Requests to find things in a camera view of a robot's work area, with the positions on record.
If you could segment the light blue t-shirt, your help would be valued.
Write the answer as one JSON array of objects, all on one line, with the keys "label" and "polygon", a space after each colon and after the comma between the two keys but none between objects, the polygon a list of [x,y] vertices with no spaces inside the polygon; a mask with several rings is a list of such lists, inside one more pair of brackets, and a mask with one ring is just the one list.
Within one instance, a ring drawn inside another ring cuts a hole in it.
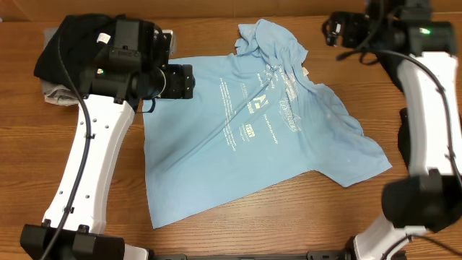
[{"label": "light blue t-shirt", "polygon": [[236,51],[182,58],[193,97],[144,104],[144,154],[154,228],[318,171],[347,187],[387,171],[334,91],[308,79],[308,52],[284,27],[239,25]]}]

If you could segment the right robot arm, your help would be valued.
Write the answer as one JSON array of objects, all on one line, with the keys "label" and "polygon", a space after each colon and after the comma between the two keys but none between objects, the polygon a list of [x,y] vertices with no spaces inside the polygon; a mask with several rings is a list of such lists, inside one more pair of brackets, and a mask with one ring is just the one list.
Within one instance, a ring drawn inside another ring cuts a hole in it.
[{"label": "right robot arm", "polygon": [[404,247],[461,218],[461,115],[456,95],[458,44],[449,21],[428,1],[369,1],[363,13],[335,11],[323,23],[339,60],[359,54],[376,62],[406,98],[398,146],[409,172],[385,185],[382,212],[342,250],[309,259],[404,259]]}]

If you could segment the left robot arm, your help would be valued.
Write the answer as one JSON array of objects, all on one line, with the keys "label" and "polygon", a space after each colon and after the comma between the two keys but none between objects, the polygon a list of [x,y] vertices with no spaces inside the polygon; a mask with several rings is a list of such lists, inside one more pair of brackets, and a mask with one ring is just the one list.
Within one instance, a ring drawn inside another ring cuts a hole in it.
[{"label": "left robot arm", "polygon": [[56,195],[39,225],[22,229],[32,259],[153,259],[154,251],[105,234],[110,184],[141,101],[190,99],[190,65],[175,65],[172,30],[142,19],[69,15],[41,53],[35,76],[71,90],[74,141]]}]

